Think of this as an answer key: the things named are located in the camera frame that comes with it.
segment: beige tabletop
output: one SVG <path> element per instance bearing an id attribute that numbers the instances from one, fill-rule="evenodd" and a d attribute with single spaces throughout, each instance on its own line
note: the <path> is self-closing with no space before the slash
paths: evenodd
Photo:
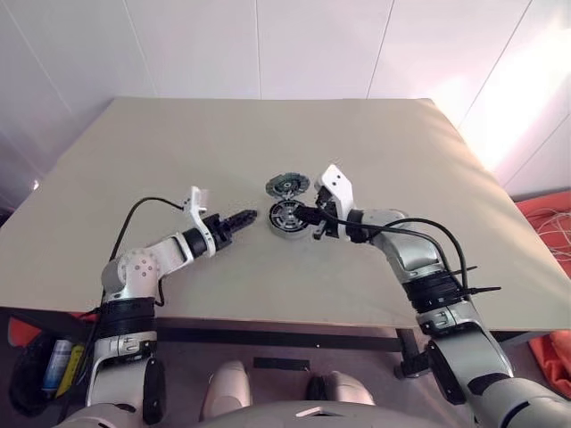
<path id="1" fill-rule="evenodd" d="M 365 244 L 273 235 L 264 185 L 295 171 L 312 180 L 336 163 L 358 208 L 397 208 L 446 225 L 461 242 L 474 298 L 491 329 L 571 326 L 571 284 L 458 132 L 428 100 L 116 100 L 0 229 L 0 306 L 82 311 L 130 206 L 210 189 L 209 212 L 256 208 L 232 246 L 165 282 L 160 316 L 413 326 L 414 311 L 384 255 Z M 313 187 L 301 199 L 311 203 Z M 122 248 L 187 227 L 150 202 Z M 456 268 L 452 246 L 434 234 Z"/>

